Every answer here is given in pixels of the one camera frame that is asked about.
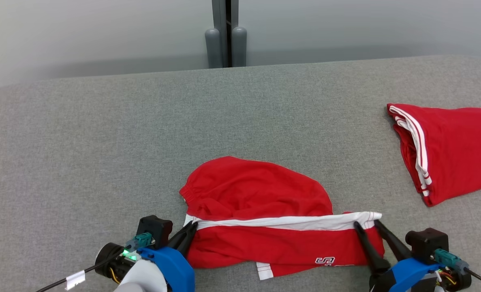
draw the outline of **teal connector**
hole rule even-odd
[[[450,253],[449,251],[444,251],[443,249],[436,249],[435,254],[435,261],[441,264],[441,266],[449,266],[449,268],[453,268],[454,270],[465,274],[464,268],[468,268],[469,264],[466,261],[463,261],[461,258],[457,257],[456,255]]]
[[[130,245],[128,251],[135,251],[138,248],[147,247],[152,242],[152,235],[148,232],[134,236],[131,240],[127,241],[125,246]]]

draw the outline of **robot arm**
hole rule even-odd
[[[354,223],[372,274],[371,292],[454,292],[470,286],[471,275],[463,268],[467,266],[466,263],[448,252],[447,234],[433,228],[410,231],[406,235],[406,242],[411,245],[410,251],[379,220],[375,220],[375,226],[398,263],[390,266],[387,260],[379,257],[364,229],[359,223]]]
[[[172,222],[154,215],[140,220],[137,235],[127,242],[131,248],[97,268],[96,273],[119,284],[116,292],[194,292],[195,274],[185,256],[197,230],[197,223],[188,223],[170,240]],[[123,247],[106,244],[98,253],[96,262],[102,262]]]

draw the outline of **white wall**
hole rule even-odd
[[[209,28],[209,0],[0,0],[0,86],[207,68]]]
[[[239,0],[247,64],[481,56],[481,0]]]

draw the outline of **white sticker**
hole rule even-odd
[[[76,274],[72,274],[71,276],[66,278],[66,283],[67,283],[66,290],[72,289],[74,286],[77,286],[83,281],[85,281],[85,272],[83,270],[79,271]]]
[[[435,274],[436,274],[436,278],[437,278],[438,282],[442,283],[442,278],[440,277],[440,274],[438,273],[438,271],[435,271]]]

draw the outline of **folded red shorts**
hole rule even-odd
[[[481,109],[388,104],[401,152],[428,206],[481,189]]]
[[[257,262],[260,279],[317,266],[365,265],[358,221],[384,254],[376,212],[333,215],[324,188],[282,166],[222,157],[202,164],[181,189],[185,224],[198,230],[188,252],[194,268]]]

